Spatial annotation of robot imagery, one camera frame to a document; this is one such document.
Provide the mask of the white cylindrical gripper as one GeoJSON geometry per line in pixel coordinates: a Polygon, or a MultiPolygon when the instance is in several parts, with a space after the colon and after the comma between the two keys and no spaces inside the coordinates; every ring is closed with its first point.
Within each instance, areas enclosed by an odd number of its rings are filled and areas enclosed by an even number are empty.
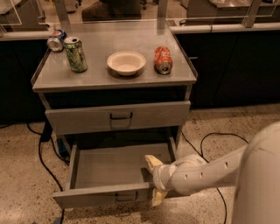
{"type": "Polygon", "coordinates": [[[153,182],[156,188],[152,191],[151,204],[159,206],[167,196],[168,192],[173,189],[172,174],[177,170],[175,164],[163,164],[158,158],[153,155],[145,155],[145,160],[149,170],[153,175],[153,182]]]}

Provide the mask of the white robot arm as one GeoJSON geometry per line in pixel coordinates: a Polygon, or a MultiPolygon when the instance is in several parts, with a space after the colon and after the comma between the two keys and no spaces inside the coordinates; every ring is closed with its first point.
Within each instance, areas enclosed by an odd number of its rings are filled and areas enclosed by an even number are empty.
{"type": "Polygon", "coordinates": [[[209,163],[191,155],[163,164],[145,157],[153,177],[152,205],[169,191],[181,195],[234,186],[232,224],[280,224],[280,122],[258,132],[249,144],[209,163]]]}

